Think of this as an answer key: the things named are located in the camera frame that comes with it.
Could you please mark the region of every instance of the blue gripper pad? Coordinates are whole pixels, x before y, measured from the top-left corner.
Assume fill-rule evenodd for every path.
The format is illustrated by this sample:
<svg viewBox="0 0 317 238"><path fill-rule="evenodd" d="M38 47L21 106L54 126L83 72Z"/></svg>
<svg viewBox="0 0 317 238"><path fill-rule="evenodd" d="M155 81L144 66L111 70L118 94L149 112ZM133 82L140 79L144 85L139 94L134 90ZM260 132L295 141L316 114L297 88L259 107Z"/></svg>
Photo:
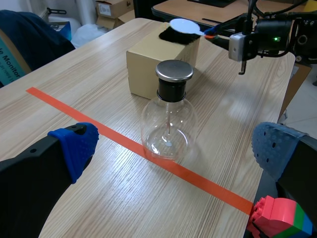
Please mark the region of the blue gripper pad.
<svg viewBox="0 0 317 238"><path fill-rule="evenodd" d="M304 135L307 134L284 125L260 123L252 136L252 149L257 163L278 181Z"/></svg>
<svg viewBox="0 0 317 238"><path fill-rule="evenodd" d="M72 183L76 183L77 179L83 173L86 162L95 153L97 141L99 139L98 129L91 123L81 122L86 126L83 135L76 134L72 130L65 128L50 131L48 135L59 139L64 153Z"/></svg>

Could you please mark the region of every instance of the black cap band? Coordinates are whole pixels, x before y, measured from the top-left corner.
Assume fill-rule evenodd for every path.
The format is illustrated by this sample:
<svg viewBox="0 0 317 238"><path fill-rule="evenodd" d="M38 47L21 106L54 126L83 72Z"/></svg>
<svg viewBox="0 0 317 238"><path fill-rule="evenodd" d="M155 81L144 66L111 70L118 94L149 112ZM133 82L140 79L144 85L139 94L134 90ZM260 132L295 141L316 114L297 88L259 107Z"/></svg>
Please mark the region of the black cap band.
<svg viewBox="0 0 317 238"><path fill-rule="evenodd" d="M179 83L171 83L162 79L159 79L158 81L159 84L157 95L163 101L176 103L182 101L185 98L186 81Z"/></svg>

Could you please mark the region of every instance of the desk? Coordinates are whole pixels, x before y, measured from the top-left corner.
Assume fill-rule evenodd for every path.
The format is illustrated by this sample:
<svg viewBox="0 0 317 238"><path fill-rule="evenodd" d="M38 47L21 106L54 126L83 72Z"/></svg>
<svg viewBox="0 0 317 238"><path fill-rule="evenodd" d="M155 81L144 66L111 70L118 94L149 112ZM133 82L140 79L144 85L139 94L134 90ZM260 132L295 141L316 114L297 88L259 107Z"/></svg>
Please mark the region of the desk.
<svg viewBox="0 0 317 238"><path fill-rule="evenodd" d="M25 92L34 86L140 142L147 99L129 92L125 52L160 23L134 19L0 89L0 159L75 120ZM262 174L253 128L277 121L294 64L288 54L248 62L201 39L187 99L199 135L184 167L253 201ZM248 215L100 136L96 153L57 202L41 237L242 237Z"/></svg>
<svg viewBox="0 0 317 238"><path fill-rule="evenodd" d="M262 12L283 10L291 4L280 3L267 0L259 0L258 8ZM303 11L304 6L298 6L292 11ZM153 7L153 14L167 20L173 18L186 18L206 25L216 25L216 23L204 21L202 18L225 22L242 13L248 12L248 1L237 0L226 7L215 7L187 0L168 0Z"/></svg>

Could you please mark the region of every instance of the black brush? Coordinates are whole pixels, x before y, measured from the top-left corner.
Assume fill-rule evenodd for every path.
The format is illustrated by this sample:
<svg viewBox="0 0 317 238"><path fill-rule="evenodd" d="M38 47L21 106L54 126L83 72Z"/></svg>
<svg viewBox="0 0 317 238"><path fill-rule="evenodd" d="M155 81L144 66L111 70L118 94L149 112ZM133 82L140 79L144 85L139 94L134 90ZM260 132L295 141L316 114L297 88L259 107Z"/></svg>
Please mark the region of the black brush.
<svg viewBox="0 0 317 238"><path fill-rule="evenodd" d="M175 31L170 26L158 36L161 40L188 45L200 38L197 34L186 34Z"/></svg>

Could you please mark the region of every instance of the green lego block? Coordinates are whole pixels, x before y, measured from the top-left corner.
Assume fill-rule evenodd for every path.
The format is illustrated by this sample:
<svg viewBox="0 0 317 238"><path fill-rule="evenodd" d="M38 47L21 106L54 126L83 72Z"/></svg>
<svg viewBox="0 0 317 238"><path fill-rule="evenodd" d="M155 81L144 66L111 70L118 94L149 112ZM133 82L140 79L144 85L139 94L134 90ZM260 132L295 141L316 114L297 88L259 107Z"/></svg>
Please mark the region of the green lego block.
<svg viewBox="0 0 317 238"><path fill-rule="evenodd" d="M290 236L300 232L303 229L304 216L305 216L305 213L304 213L303 209L297 203L293 226L286 229L285 231L273 236L273 238L287 238L287 237L290 237Z"/></svg>

